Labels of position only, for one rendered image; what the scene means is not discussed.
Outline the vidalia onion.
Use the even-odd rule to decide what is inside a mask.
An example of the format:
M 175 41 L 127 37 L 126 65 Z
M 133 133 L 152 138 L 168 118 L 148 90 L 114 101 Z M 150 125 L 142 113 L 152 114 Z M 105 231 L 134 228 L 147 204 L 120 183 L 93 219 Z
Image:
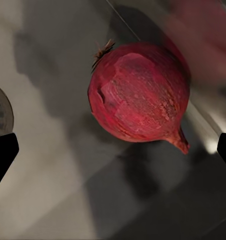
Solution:
M 191 145 L 181 121 L 191 87 L 181 61 L 167 48 L 148 41 L 113 50 L 113 40 L 109 42 L 102 50 L 97 43 L 99 52 L 89 55 L 98 57 L 88 86 L 91 114 L 118 139 L 165 140 L 188 154 Z

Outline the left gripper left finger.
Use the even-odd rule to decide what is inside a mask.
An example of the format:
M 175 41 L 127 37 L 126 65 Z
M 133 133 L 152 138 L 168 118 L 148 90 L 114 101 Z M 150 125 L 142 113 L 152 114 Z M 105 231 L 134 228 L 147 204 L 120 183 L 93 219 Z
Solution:
M 19 144 L 14 133 L 0 136 L 0 182 L 19 152 Z

